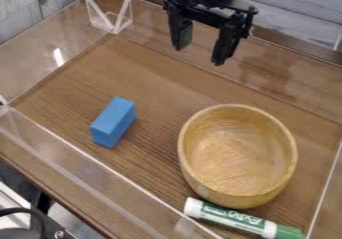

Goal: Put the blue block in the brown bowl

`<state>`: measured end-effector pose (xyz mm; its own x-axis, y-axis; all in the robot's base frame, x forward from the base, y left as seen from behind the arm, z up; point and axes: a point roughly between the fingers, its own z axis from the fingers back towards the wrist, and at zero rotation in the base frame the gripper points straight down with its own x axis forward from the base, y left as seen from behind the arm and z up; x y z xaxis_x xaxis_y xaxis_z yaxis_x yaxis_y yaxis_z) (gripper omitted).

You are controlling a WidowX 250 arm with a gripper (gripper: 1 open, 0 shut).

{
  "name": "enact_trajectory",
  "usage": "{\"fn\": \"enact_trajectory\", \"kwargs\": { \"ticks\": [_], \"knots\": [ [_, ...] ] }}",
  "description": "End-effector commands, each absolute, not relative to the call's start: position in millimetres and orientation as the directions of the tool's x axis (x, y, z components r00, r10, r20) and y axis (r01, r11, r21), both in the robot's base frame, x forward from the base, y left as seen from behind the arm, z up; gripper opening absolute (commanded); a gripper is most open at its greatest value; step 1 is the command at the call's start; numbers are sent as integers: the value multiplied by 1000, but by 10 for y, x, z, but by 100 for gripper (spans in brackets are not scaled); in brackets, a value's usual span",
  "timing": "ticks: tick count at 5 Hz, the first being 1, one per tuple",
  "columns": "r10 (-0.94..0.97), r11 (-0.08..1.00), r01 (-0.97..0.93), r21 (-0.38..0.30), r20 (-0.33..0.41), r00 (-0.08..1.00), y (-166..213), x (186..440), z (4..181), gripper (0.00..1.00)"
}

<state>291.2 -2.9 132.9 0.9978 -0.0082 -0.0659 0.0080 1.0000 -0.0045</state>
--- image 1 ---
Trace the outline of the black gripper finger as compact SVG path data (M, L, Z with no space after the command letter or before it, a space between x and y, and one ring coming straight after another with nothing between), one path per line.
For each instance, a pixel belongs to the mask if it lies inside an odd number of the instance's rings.
M185 18L177 11L170 10L168 26L172 46L176 51L180 51L192 42L192 20Z
M223 65L225 60L233 55L239 41L237 28L231 24L224 24L219 30L219 37L210 55L210 62L214 66Z

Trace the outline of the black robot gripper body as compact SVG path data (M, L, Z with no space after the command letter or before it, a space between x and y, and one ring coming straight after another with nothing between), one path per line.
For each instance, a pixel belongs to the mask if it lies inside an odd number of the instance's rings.
M247 38L257 8L243 0L165 0L165 6L173 4L190 20L219 27L229 22Z

